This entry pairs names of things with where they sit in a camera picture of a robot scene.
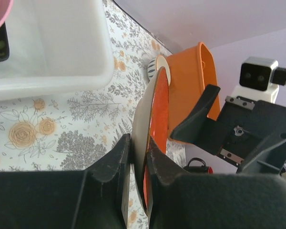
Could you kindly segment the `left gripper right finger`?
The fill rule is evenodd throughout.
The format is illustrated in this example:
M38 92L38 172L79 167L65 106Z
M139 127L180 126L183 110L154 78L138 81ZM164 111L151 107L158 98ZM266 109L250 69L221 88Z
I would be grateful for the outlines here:
M191 174L151 139L146 180L151 229L286 229L278 175Z

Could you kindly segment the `black square floral plate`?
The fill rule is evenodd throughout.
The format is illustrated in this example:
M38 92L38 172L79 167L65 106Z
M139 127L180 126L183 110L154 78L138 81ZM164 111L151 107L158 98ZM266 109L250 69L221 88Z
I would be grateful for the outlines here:
M8 41L8 34L6 24L0 27L0 62L7 60L10 56L10 47Z

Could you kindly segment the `small red round plate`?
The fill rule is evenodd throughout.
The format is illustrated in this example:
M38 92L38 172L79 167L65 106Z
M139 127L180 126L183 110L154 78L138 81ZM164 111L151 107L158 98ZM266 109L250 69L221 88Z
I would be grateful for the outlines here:
M139 200L144 211L147 211L150 199L147 189L150 187L147 179L146 154L150 142L154 141L160 152L166 153L169 113L169 83L166 69L161 67L140 99L133 118L132 166Z

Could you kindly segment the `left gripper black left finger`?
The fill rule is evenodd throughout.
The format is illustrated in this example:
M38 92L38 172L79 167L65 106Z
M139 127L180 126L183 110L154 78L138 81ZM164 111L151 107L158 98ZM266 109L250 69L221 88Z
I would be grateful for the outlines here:
M131 136L85 170L0 172L0 229L127 227Z

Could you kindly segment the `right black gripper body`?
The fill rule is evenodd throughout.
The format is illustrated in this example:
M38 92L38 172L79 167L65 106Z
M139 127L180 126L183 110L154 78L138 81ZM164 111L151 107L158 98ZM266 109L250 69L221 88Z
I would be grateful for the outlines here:
M286 107L227 96L217 121L230 133L217 157L244 174L279 174L286 163Z

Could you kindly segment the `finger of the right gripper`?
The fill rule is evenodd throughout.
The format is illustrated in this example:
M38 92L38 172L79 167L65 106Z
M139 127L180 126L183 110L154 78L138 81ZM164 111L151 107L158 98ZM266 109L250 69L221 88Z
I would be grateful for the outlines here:
M170 138L193 144L212 155L219 154L229 135L229 126L207 117L219 91L220 87L207 85L195 107L175 127L170 134Z

